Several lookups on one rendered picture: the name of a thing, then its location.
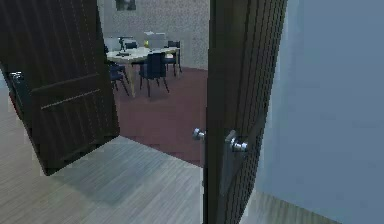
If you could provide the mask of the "dark brown room door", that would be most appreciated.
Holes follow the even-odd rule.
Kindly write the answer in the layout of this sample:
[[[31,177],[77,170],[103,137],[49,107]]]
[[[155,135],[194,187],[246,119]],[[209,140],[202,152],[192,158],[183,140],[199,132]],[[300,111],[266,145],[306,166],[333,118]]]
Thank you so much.
[[[254,189],[287,3],[210,1],[202,224],[240,224]]]
[[[119,135],[97,0],[0,0],[0,69],[45,175]]]

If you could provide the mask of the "pale wooden dining table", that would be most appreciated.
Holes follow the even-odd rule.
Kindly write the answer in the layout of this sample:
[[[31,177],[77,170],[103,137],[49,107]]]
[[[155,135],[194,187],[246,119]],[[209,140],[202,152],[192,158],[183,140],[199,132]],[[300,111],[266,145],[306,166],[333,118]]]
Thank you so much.
[[[131,95],[135,97],[135,71],[132,67],[133,62],[143,61],[147,58],[149,54],[152,53],[172,53],[175,52],[176,48],[159,48],[159,49],[150,49],[145,47],[139,47],[134,49],[125,50],[125,52],[130,53],[130,56],[116,56],[117,53],[121,51],[111,51],[107,53],[107,59],[118,64],[125,66],[126,79],[129,81]]]

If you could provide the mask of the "black desk lamp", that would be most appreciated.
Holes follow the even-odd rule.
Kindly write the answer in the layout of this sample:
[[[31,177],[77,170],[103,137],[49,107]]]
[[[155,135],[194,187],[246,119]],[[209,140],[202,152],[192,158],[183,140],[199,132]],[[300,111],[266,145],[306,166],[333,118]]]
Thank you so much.
[[[124,51],[125,52],[125,50],[126,50],[124,40],[125,39],[132,39],[132,38],[133,38],[132,36],[121,36],[121,37],[118,37],[118,42],[120,44],[120,51]]]

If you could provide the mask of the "dark framed wall picture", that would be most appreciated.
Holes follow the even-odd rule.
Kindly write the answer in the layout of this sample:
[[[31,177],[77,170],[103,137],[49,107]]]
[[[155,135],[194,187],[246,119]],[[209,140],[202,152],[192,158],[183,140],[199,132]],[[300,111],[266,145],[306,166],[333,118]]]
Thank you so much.
[[[135,0],[115,0],[118,11],[133,11],[136,9]]]

